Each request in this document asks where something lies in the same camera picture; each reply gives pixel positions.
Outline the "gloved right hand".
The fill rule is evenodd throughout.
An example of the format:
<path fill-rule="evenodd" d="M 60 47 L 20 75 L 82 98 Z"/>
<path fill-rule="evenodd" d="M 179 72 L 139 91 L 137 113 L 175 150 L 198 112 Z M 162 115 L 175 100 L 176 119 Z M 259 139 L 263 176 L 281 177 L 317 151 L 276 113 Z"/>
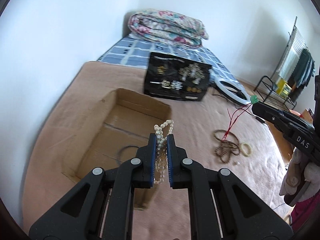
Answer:
<path fill-rule="evenodd" d="M 279 195 L 289 206 L 311 199 L 319 192 L 319 166 L 295 148 Z"/>

